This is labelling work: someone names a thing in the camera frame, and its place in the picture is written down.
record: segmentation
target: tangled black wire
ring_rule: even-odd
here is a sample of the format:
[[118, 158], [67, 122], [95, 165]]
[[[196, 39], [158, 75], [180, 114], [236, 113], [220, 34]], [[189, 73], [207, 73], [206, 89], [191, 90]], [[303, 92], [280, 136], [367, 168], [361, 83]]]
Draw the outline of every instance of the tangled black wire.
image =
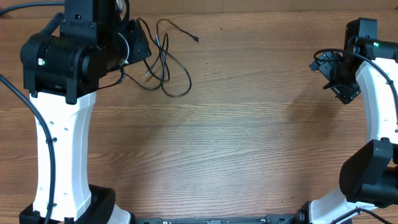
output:
[[[190, 37], [192, 37], [192, 39], [196, 42], [199, 42], [199, 38], [195, 35], [190, 34], [189, 32], [181, 29], [178, 25], [176, 25], [175, 23], [173, 23], [172, 21], [170, 21], [170, 19], [159, 19], [156, 23], [156, 37], [153, 38], [152, 33], [149, 29], [148, 23], [143, 20], [142, 18], [138, 18], [137, 19], [139, 22], [142, 22], [147, 31], [148, 31], [148, 35], [150, 40], [156, 45], [156, 47], [158, 48], [159, 54], [157, 56], [157, 58], [155, 59], [154, 63], [149, 66], [148, 62], [146, 59], [144, 59], [144, 63], [145, 66], [147, 67], [147, 75], [150, 74], [151, 78], [156, 78], [159, 81], [159, 84], [155, 87], [148, 87], [148, 86], [144, 86], [143, 84], [141, 84], [140, 82], [138, 82], [135, 78], [133, 78], [132, 76], [130, 76], [129, 74], [127, 74], [124, 69], [121, 67], [119, 68], [119, 71], [121, 72], [121, 76], [119, 78], [119, 80], [111, 85], [108, 86], [104, 86], [99, 88], [99, 90], [102, 90], [104, 88], [109, 88], [115, 85], [118, 85], [120, 83], [123, 82], [124, 77], [127, 76], [128, 78], [130, 78], [132, 81], [134, 81], [135, 83], [137, 83], [137, 85], [139, 85], [141, 88], [145, 89], [145, 90], [149, 90], [149, 91], [153, 91], [153, 90], [157, 90], [157, 89], [161, 89], [167, 96], [172, 97], [172, 98], [177, 98], [177, 97], [181, 97], [181, 96], [185, 96], [187, 93], [189, 93], [189, 91], [192, 88], [192, 79], [191, 76], [187, 70], [187, 68], [185, 68], [185, 66], [178, 60], [176, 59], [172, 54], [169, 53], [169, 35], [168, 33], [164, 34], [163, 37], [163, 41], [162, 41], [162, 45], [160, 44], [160, 35], [159, 35], [159, 24], [163, 21], [170, 23], [171, 25], [173, 25], [174, 27], [176, 27], [179, 31], [183, 32], [184, 34], [189, 35]], [[183, 93], [179, 94], [179, 95], [173, 95], [170, 94], [164, 87], [164, 83], [165, 82], [169, 82], [170, 81], [170, 70], [169, 70], [169, 66], [167, 65], [167, 58], [170, 57], [171, 59], [173, 59], [185, 72], [185, 74], [187, 75], [188, 81], [189, 81], [189, 87], [187, 88], [187, 90], [185, 90]], [[156, 75], [153, 72], [154, 67], [157, 65], [157, 63], [160, 61], [161, 63], [161, 67], [162, 67], [162, 71], [160, 76]]]

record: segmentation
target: black cable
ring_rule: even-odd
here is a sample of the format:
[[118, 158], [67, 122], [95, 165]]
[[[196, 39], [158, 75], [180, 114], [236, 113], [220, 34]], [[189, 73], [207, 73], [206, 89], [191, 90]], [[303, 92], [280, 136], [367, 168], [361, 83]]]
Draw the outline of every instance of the black cable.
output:
[[58, 12], [51, 20], [50, 22], [40, 31], [41, 34], [45, 35], [52, 35], [54, 31], [60, 26], [60, 23], [62, 19], [64, 18], [64, 15], [62, 12]]
[[336, 62], [338, 60], [333, 60], [333, 59], [320, 59], [317, 57], [318, 54], [320, 53], [325, 53], [325, 52], [339, 52], [339, 53], [343, 53], [343, 54], [349, 54], [352, 55], [356, 58], [360, 58], [362, 60], [364, 60], [365, 62], [369, 63], [370, 65], [372, 65], [378, 72], [380, 72], [380, 74], [387, 80], [387, 84], [390, 86], [391, 91], [392, 91], [392, 95], [394, 97], [394, 103], [395, 103], [395, 107], [396, 107], [396, 116], [397, 116], [397, 125], [398, 125], [398, 94], [397, 94], [397, 90], [394, 86], [394, 81], [392, 81], [390, 79], [390, 77], [387, 75], [387, 73], [385, 71], [383, 71], [383, 69], [381, 69], [378, 65], [376, 65], [374, 62], [372, 62], [370, 59], [363, 57], [360, 54], [351, 52], [349, 50], [341, 50], [341, 49], [322, 49], [319, 50], [317, 52], [315, 52], [315, 54], [313, 55], [314, 59], [319, 61], [319, 62]]
[[4, 15], [5, 13], [17, 10], [17, 9], [23, 9], [26, 7], [34, 7], [34, 6], [64, 6], [65, 2], [31, 2], [31, 3], [25, 3], [25, 4], [18, 4], [15, 6], [10, 6], [5, 9], [0, 10], [0, 16]]
[[119, 71], [120, 71], [120, 73], [121, 73], [121, 74], [120, 74], [119, 80], [117, 80], [117, 81], [116, 81], [115, 83], [113, 83], [113, 84], [110, 84], [110, 85], [107, 85], [107, 86], [98, 88], [97, 90], [103, 90], [103, 89], [105, 89], [105, 88], [109, 88], [109, 87], [112, 87], [112, 86], [116, 86], [116, 85], [122, 83], [123, 80], [124, 80], [124, 77], [125, 77], [125, 74], [126, 74], [126, 73], [124, 72], [124, 68], [120, 68]]
[[130, 21], [130, 0], [124, 0], [124, 3], [126, 4], [126, 13], [120, 24], [119, 27], [120, 31], [124, 30]]
[[340, 221], [342, 221], [342, 220], [354, 215], [355, 213], [358, 213], [358, 215], [360, 215], [361, 212], [368, 213], [369, 215], [373, 216], [374, 218], [376, 218], [377, 220], [379, 220], [380, 222], [382, 222], [384, 224], [392, 224], [391, 222], [381, 218], [380, 216], [376, 215], [375, 213], [373, 213], [373, 212], [371, 212], [369, 210], [366, 210], [364, 208], [355, 208], [354, 210], [352, 210], [352, 211], [350, 211], [350, 212], [338, 217], [331, 224], [336, 224], [336, 223], [338, 223], [338, 222], [340, 222]]
[[[159, 37], [159, 24], [160, 24], [160, 22], [162, 22], [162, 21], [167, 21], [167, 22], [169, 22], [170, 24], [172, 24], [174, 27], [176, 27], [179, 31], [181, 31], [181, 32], [183, 32], [184, 34], [187, 34], [187, 35], [189, 35], [190, 37], [192, 37], [195, 41], [199, 42], [199, 38], [198, 38], [197, 36], [194, 36], [194, 35], [190, 34], [190, 33], [187, 32], [187, 31], [185, 31], [185, 30], [179, 28], [179, 26], [177, 26], [176, 24], [174, 24], [174, 23], [173, 23], [172, 21], [170, 21], [169, 19], [159, 19], [159, 20], [157, 21], [157, 23], [156, 23], [156, 38], [153, 38], [152, 33], [151, 33], [150, 29], [149, 29], [148, 23], [147, 23], [145, 20], [143, 20], [142, 18], [138, 18], [137, 20], [140, 21], [140, 22], [142, 22], [142, 23], [145, 25], [145, 27], [146, 27], [146, 29], [147, 29], [147, 31], [148, 31], [148, 35], [149, 35], [150, 40], [156, 45], [156, 47], [157, 47], [158, 50], [159, 50], [159, 55], [158, 55], [158, 57], [156, 58], [155, 62], [154, 62], [151, 66], [149, 66], [149, 64], [147, 63], [146, 60], [144, 60], [144, 63], [145, 63], [145, 65], [146, 65], [146, 67], [147, 67], [147, 73], [150, 73], [150, 74], [152, 75], [152, 77], [158, 79], [158, 80], [160, 81], [160, 83], [159, 83], [159, 86], [157, 86], [157, 87], [155, 87], [155, 88], [149, 88], [149, 87], [143, 86], [142, 84], [138, 83], [135, 79], [133, 79], [133, 77], [131, 77], [131, 76], [127, 75], [127, 74], [126, 74], [126, 75], [127, 75], [130, 79], [132, 79], [133, 81], [135, 81], [139, 86], [143, 87], [143, 88], [146, 89], [146, 90], [156, 90], [156, 89], [158, 89], [158, 88], [161, 88], [162, 91], [163, 91], [167, 96], [169, 96], [169, 97], [176, 98], [176, 97], [185, 96], [187, 93], [189, 93], [189, 91], [190, 91], [191, 88], [192, 88], [192, 79], [191, 79], [191, 76], [190, 76], [188, 70], [183, 66], [183, 64], [182, 64], [180, 61], [178, 61], [172, 54], [169, 53], [169, 35], [168, 35], [168, 33], [165, 33], [164, 38], [163, 38], [163, 43], [162, 43], [162, 45], [160, 45], [160, 40], [159, 40], [159, 39], [160, 39], [160, 37]], [[187, 89], [185, 92], [183, 92], [182, 94], [179, 94], [179, 95], [172, 95], [172, 94], [170, 94], [170, 93], [164, 88], [164, 82], [168, 82], [168, 81], [170, 80], [170, 70], [169, 70], [169, 66], [167, 65], [167, 57], [170, 57], [171, 59], [173, 59], [173, 60], [184, 70], [185, 74], [187, 75], [187, 78], [188, 78], [188, 81], [189, 81], [189, 87], [188, 87], [188, 89]], [[158, 76], [153, 72], [153, 68], [155, 67], [155, 65], [157, 64], [158, 61], [160, 61], [161, 64], [162, 64], [162, 73], [161, 73], [160, 77], [158, 77]]]
[[48, 224], [50, 221], [52, 208], [54, 205], [54, 191], [55, 191], [55, 153], [54, 153], [54, 145], [53, 142], [55, 139], [51, 137], [51, 133], [47, 123], [44, 118], [37, 110], [37, 108], [13, 85], [11, 84], [6, 77], [0, 74], [0, 80], [16, 95], [20, 98], [26, 106], [33, 112], [37, 120], [39, 121], [41, 127], [43, 128], [46, 143], [49, 145], [49, 154], [50, 154], [50, 196], [49, 203], [47, 205], [47, 214], [45, 216], [45, 224]]

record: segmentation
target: wooden table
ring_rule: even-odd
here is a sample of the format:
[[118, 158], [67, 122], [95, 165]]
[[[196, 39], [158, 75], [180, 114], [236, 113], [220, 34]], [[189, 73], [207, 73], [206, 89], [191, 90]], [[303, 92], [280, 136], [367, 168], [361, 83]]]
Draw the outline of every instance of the wooden table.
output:
[[[130, 80], [99, 91], [91, 184], [114, 188], [118, 205], [138, 217], [165, 218], [290, 213], [338, 185], [341, 165], [366, 143], [363, 101], [343, 105], [308, 65], [316, 50], [342, 48], [345, 25], [358, 17], [378, 19], [379, 39], [397, 42], [398, 11], [165, 17], [200, 36], [198, 44], [164, 26], [170, 51], [192, 75], [192, 91], [173, 99]], [[154, 29], [159, 17], [144, 18]], [[1, 73], [20, 90], [21, 46], [47, 21], [0, 20]], [[167, 88], [184, 91], [183, 72], [171, 69]], [[145, 79], [141, 63], [127, 72]], [[0, 102], [0, 223], [17, 223], [37, 185], [34, 118], [4, 85]], [[397, 212], [377, 211], [390, 222], [398, 222]]]

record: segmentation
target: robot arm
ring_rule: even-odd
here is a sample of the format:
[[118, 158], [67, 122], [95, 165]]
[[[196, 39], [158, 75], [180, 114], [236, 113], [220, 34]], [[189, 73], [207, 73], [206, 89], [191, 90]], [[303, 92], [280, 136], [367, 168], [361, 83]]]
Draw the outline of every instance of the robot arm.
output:
[[[398, 45], [378, 41], [376, 32], [374, 20], [359, 18], [350, 22], [345, 49], [371, 59], [396, 86]], [[398, 204], [397, 171], [388, 167], [391, 159], [398, 162], [397, 112], [392, 88], [373, 65], [352, 57], [341, 60], [339, 54], [332, 52], [325, 52], [320, 58], [330, 61], [315, 61], [310, 67], [330, 81], [324, 88], [331, 88], [344, 104], [362, 92], [366, 113], [368, 143], [344, 163], [340, 186], [306, 209], [309, 223], [342, 223], [358, 214], [350, 213], [356, 208], [372, 210]]]
[[[87, 152], [91, 112], [99, 79], [151, 55], [138, 21], [124, 19], [121, 1], [66, 0], [65, 13], [34, 34], [21, 49], [24, 88], [54, 138], [55, 188], [51, 223], [129, 224], [131, 214], [114, 204], [113, 189], [88, 184]], [[60, 26], [60, 36], [52, 32]], [[43, 223], [50, 192], [50, 157], [37, 122], [36, 198], [20, 223]]]

